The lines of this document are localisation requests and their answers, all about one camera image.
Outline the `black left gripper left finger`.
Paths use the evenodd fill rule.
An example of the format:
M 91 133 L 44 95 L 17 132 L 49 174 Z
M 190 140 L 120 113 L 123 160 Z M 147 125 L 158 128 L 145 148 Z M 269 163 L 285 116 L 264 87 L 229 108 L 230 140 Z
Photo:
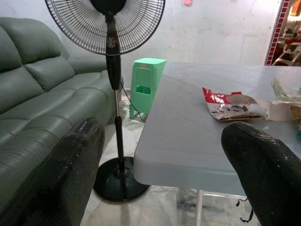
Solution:
M 96 117 L 77 122 L 15 191 L 0 212 L 0 224 L 80 225 L 104 142 L 104 127 Z

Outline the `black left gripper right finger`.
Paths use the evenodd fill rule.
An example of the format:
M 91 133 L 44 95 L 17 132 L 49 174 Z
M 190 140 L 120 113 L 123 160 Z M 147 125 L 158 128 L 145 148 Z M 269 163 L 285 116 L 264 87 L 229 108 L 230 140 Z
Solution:
M 280 139 L 245 123 L 227 125 L 221 145 L 262 226 L 301 224 L 301 160 Z

